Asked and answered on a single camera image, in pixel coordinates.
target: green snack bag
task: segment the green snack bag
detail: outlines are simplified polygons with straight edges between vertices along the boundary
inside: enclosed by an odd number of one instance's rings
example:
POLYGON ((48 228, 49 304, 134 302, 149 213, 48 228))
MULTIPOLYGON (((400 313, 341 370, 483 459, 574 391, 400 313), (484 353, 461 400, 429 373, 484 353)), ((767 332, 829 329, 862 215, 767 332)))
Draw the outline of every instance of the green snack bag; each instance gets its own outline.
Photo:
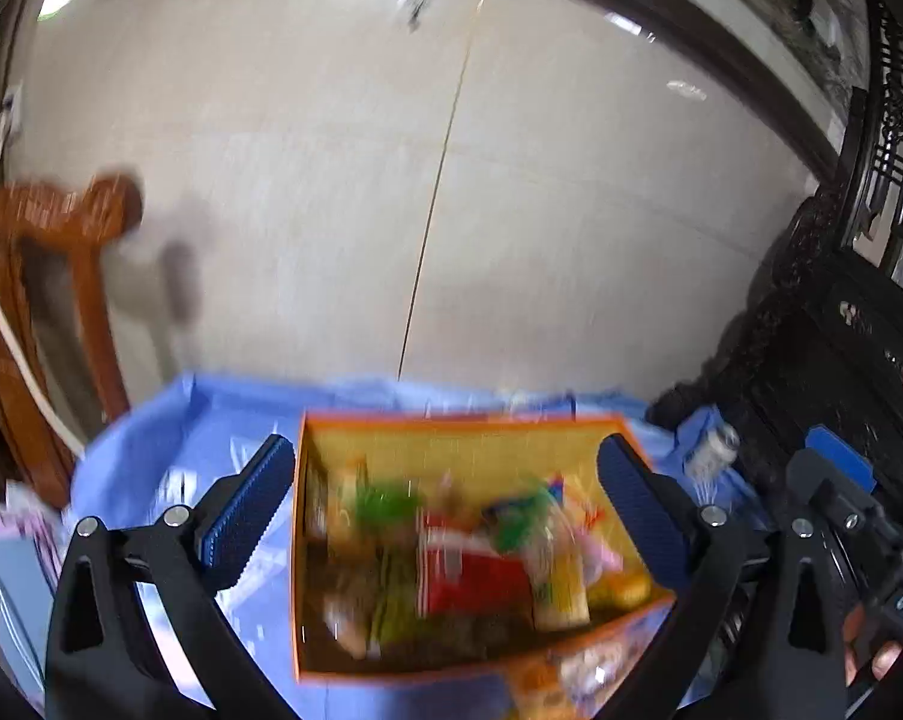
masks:
POLYGON ((512 498, 485 509, 486 518, 494 520, 493 543, 498 552, 511 555, 534 536, 555 502, 552 488, 556 486, 557 483, 540 487, 524 498, 512 498))
POLYGON ((418 616, 418 567, 415 557, 385 550, 381 557, 376 607, 371 615, 371 651, 380 656, 389 647, 426 634, 428 623, 418 616))
POLYGON ((382 530, 414 519, 421 497, 410 484, 376 482, 359 485, 354 498, 358 527, 382 530))

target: wooden chair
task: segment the wooden chair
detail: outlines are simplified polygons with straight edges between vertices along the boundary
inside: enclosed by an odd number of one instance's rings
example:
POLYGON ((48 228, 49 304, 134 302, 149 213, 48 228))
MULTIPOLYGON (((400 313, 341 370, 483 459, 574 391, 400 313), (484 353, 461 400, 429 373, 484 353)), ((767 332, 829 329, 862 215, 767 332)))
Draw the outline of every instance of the wooden chair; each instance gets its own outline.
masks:
MULTIPOLYGON (((107 421, 128 410, 107 319, 101 248, 141 224, 141 192, 126 175, 97 178, 66 193, 46 183, 0 188, 0 302, 35 378, 47 392, 25 289, 22 245, 64 255, 71 275, 80 345, 107 421)), ((51 431, 0 334, 0 427, 23 479, 51 506, 69 500, 75 458, 51 431)))

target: orange box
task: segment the orange box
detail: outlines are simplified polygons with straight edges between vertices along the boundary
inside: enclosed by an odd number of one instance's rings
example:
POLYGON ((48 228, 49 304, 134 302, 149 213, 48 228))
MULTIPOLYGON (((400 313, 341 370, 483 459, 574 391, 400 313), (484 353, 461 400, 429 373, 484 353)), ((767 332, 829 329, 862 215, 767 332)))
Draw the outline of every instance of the orange box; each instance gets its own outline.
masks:
POLYGON ((601 610, 587 626, 560 632, 534 632, 511 641, 488 659, 427 671, 397 670, 386 661, 349 656, 333 640, 314 605, 306 604, 309 544, 304 537, 305 489, 309 464, 325 473, 343 469, 363 456, 371 479, 439 480, 450 470, 462 492, 475 501, 511 496, 529 479, 556 473, 573 480, 589 501, 607 510, 595 525, 625 568, 644 570, 628 532, 598 482, 597 455, 606 437, 620 434, 641 456, 623 418, 405 418, 390 415, 306 415, 301 423, 295 467, 291 544, 291 630, 298 680, 414 683, 473 677, 529 664, 549 654, 570 653, 614 634, 650 608, 670 605, 674 596, 654 586, 647 603, 628 613, 601 610))

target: white power cord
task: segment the white power cord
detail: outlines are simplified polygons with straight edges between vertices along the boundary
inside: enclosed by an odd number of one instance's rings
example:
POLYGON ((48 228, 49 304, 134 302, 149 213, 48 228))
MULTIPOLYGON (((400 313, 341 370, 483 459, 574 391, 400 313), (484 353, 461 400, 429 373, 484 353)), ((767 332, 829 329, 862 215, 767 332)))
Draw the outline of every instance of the white power cord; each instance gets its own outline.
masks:
MULTIPOLYGON (((5 107, 2 108, 0 113, 0 164, 2 154, 5 151, 5 142, 7 141, 10 128, 11 121, 10 117, 8 117, 8 108, 5 107)), ((8 324, 8 318, 5 316, 5 312, 2 311, 1 302, 0 332, 6 346, 8 346, 8 351, 11 352, 14 364, 18 366, 18 370, 21 372, 21 378, 24 379, 25 386, 27 386, 32 399, 35 401, 37 410, 40 411, 41 415, 48 423, 48 426, 55 431, 56 435, 58 435, 71 453, 75 455, 75 457, 81 458, 85 454, 85 445, 81 439, 68 429, 68 426, 64 424, 61 417, 55 412, 55 409, 48 401, 48 398, 45 397, 44 392, 41 391, 41 386, 37 383, 37 379, 35 379, 35 375, 28 365, 28 359, 21 350, 21 344, 18 343, 18 339, 14 336, 14 331, 11 330, 11 324, 8 324)))

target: carved wooden furniture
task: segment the carved wooden furniture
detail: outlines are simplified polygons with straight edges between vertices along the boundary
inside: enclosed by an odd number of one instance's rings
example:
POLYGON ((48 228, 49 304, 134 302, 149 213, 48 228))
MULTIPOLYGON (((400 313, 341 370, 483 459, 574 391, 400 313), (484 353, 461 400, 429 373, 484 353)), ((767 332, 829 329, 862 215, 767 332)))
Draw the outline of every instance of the carved wooden furniture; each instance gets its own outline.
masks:
POLYGON ((903 525, 903 31, 880 1, 869 8, 871 87, 851 96, 839 180, 795 214, 738 343, 646 418, 674 429, 717 403, 761 493, 784 486, 786 463, 824 425, 872 463, 872 495, 903 525), (858 252, 889 206, 878 268, 858 252))
MULTIPOLYGON (((64 255, 74 289, 80 343, 107 420, 128 410, 104 302, 103 245, 141 223, 141 193, 126 175, 97 178, 66 193, 45 183, 0 188, 0 301, 35 378, 47 392, 24 282, 26 240, 64 255)), ((22 477, 48 504, 69 498, 75 458, 51 431, 0 334, 0 426, 22 477)))

